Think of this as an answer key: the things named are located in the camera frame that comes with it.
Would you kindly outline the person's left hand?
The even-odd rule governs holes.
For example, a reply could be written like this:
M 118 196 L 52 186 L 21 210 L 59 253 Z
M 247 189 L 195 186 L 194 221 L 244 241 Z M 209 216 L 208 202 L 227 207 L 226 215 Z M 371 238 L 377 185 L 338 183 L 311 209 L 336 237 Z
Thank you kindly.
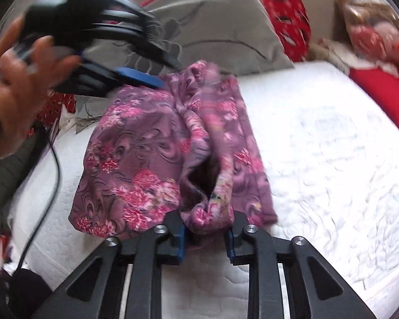
M 23 16 L 15 19 L 0 40 L 0 159 L 18 150 L 49 92 L 65 81 L 81 61 L 79 56 L 57 60 L 54 39 L 45 36 L 31 48 L 31 62 L 36 69 L 29 69 L 12 50 L 23 24 Z

